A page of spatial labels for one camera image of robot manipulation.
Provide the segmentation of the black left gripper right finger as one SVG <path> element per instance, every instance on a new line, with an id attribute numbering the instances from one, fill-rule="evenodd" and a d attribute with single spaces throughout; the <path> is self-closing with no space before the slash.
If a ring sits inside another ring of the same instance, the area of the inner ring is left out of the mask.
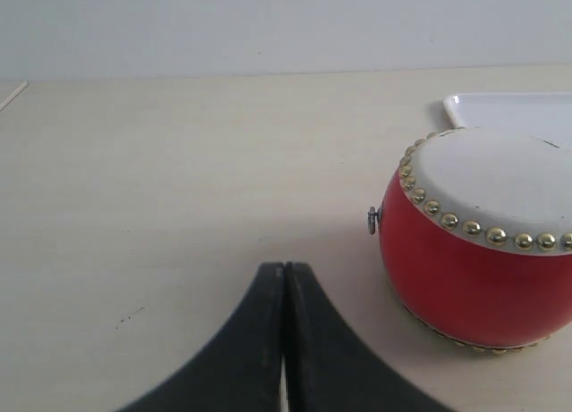
<path id="1" fill-rule="evenodd" d="M 347 325 L 311 266 L 284 268 L 283 358 L 290 411 L 448 411 Z"/>

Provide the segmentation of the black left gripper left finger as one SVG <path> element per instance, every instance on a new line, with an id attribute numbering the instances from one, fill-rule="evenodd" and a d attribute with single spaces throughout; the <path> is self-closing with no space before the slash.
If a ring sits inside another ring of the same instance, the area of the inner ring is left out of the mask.
<path id="1" fill-rule="evenodd" d="M 279 411 L 284 264 L 263 263 L 233 314 L 182 368 L 124 411 Z"/>

